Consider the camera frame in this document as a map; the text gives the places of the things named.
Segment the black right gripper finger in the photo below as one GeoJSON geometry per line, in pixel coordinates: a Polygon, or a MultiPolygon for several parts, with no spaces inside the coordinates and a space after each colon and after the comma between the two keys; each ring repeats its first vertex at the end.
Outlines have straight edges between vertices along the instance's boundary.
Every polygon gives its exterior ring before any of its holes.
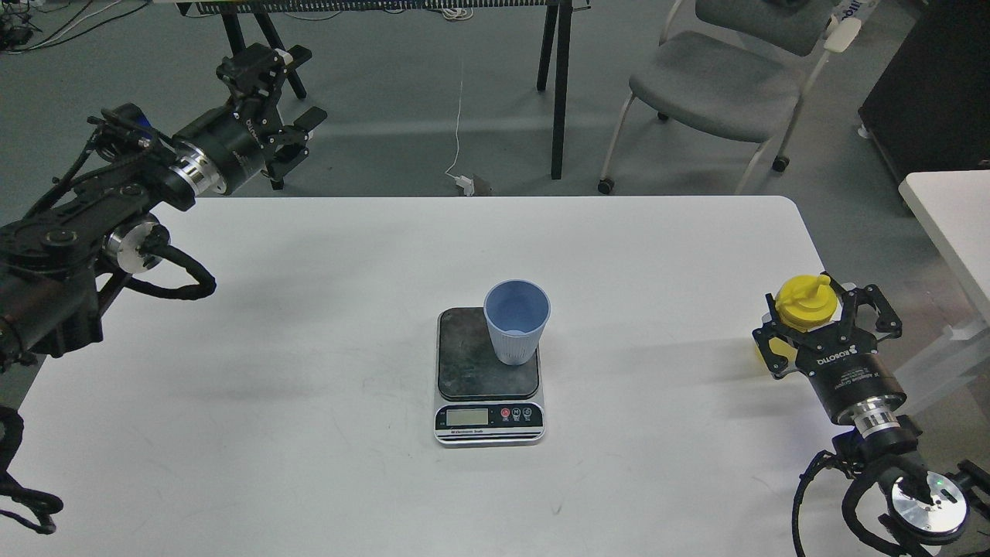
{"type": "Polygon", "coordinates": [[[820,374],[814,357],[821,355],[820,342],[812,332],[821,327],[821,304],[813,296],[765,295],[766,313],[752,331],[756,351],[774,380],[789,374],[812,378],[820,374]]]}
{"type": "Polygon", "coordinates": [[[903,334],[903,321],[879,286],[857,288],[842,285],[827,272],[824,276],[841,307],[837,321],[820,328],[821,347],[877,347],[903,334]]]}

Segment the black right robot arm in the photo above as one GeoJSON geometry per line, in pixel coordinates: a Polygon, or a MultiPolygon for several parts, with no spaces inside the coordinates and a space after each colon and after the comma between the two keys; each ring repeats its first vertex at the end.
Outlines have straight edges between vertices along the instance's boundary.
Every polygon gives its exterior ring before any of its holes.
{"type": "Polygon", "coordinates": [[[961,539],[972,514],[988,516],[988,473],[965,460],[950,473],[920,455],[920,428],[897,410],[906,392],[878,346],[902,334],[902,321],[877,285],[859,288],[827,272],[796,275],[775,295],[752,332],[775,380],[802,374],[832,424],[832,440],[800,476],[790,514],[796,555],[803,556],[800,515],[807,487],[826,469],[841,472],[846,528],[886,556],[930,556],[961,539]]]}

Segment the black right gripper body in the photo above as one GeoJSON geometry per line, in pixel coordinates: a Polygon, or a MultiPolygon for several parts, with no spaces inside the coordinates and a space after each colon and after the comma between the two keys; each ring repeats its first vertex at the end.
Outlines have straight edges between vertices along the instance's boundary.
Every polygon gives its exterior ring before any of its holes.
{"type": "Polygon", "coordinates": [[[797,369],[806,374],[831,423],[852,425],[853,406],[873,398],[893,409],[904,405],[905,389],[882,363],[869,331],[827,325],[807,337],[809,344],[797,349],[797,369]]]}

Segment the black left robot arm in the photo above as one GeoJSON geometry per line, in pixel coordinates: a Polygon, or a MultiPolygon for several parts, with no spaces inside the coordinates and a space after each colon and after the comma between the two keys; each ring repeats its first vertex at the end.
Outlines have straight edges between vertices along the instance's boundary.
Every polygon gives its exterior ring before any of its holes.
{"type": "Polygon", "coordinates": [[[220,63],[227,101],[173,136],[134,104],[89,118],[94,130],[70,169],[18,221],[1,232],[2,496],[29,511],[6,511],[25,528],[52,535],[63,501],[23,487],[10,473],[22,443],[22,402],[40,367],[104,337],[102,319],[123,290],[156,299],[213,295],[211,272],[170,243],[153,215],[181,211],[205,193],[231,195],[265,176],[283,187],[309,155],[326,111],[308,108],[286,124],[282,88],[311,60],[308,47],[245,47],[220,63]]]}

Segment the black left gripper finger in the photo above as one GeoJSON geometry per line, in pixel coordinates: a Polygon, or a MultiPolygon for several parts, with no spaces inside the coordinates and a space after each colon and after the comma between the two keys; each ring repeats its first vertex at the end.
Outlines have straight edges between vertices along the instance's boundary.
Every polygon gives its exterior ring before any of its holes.
{"type": "Polygon", "coordinates": [[[263,137],[263,174],[268,177],[273,190],[283,190],[285,177],[308,158],[308,141],[312,132],[325,122],[328,113],[319,107],[310,107],[292,124],[284,125],[276,132],[263,137]]]}
{"type": "Polygon", "coordinates": [[[237,120],[262,129],[279,129],[282,116],[278,103],[283,85],[291,71],[311,59],[308,47],[296,45],[282,50],[262,43],[252,43],[241,52],[224,57],[216,74],[229,91],[230,113],[237,120]]]}

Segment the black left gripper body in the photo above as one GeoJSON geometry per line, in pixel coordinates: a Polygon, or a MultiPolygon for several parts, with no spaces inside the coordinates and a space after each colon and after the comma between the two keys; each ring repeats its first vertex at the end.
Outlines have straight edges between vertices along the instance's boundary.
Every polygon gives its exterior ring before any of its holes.
{"type": "Polygon", "coordinates": [[[172,140],[176,161],[166,185],[174,195],[232,195],[265,167],[263,145],[227,105],[202,113],[172,140]]]}

